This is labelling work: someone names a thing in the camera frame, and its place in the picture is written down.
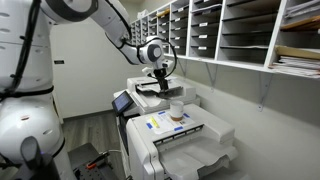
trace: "floor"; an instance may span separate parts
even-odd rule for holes
[[[79,118],[70,118],[65,121],[62,128],[68,151],[88,142],[92,143],[98,152],[120,149],[116,117],[111,111]],[[126,179],[121,154],[114,152],[109,157],[118,179]],[[4,171],[0,170],[0,179],[9,180],[15,173],[15,168],[8,168]]]

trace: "display screen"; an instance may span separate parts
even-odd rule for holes
[[[112,106],[115,110],[117,116],[119,116],[123,111],[125,111],[133,103],[132,98],[124,91],[120,96],[118,96],[113,102]]]

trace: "paper cup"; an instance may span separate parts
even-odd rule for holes
[[[171,101],[170,103],[170,116],[174,121],[181,121],[183,118],[183,102]]]

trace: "printer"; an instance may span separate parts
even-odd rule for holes
[[[200,99],[196,96],[196,88],[174,76],[167,78],[169,89],[161,92],[159,83],[150,77],[136,77],[127,79],[127,92],[136,106],[128,108],[125,115],[138,113],[140,115],[167,109],[172,100],[179,100],[184,104],[196,104]]]
[[[172,100],[182,101],[184,104],[200,105],[200,99],[196,96],[196,88],[176,77],[170,76],[169,89],[160,92],[156,79],[150,77],[135,77],[127,79],[127,89],[114,93],[114,99],[126,91],[133,102],[125,111],[117,117],[120,148],[122,150],[122,162],[126,177],[131,174],[129,168],[129,150],[127,142],[126,124],[130,118],[168,109]]]
[[[239,171],[219,172],[238,155],[232,145],[234,132],[227,122],[194,104],[184,106],[180,122],[170,119],[169,110],[132,118],[127,123],[132,178],[246,179]]]

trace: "wall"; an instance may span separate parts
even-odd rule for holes
[[[151,2],[141,7],[161,6]],[[176,74],[182,75],[180,68]],[[233,168],[259,180],[320,179],[319,82],[274,75],[259,112],[259,72],[218,66],[212,89],[205,64],[189,61],[186,81],[197,87],[204,109],[235,126]]]
[[[124,0],[120,0],[120,2],[127,10],[130,16],[130,22],[135,21],[137,19],[137,13],[140,11],[140,3],[128,2]]]
[[[62,117],[112,109],[113,93],[126,88],[129,77],[143,76],[143,66],[132,66],[88,19],[55,26],[51,33],[55,89]]]
[[[147,9],[149,12],[169,3],[171,0],[144,0],[140,5],[140,10]]]

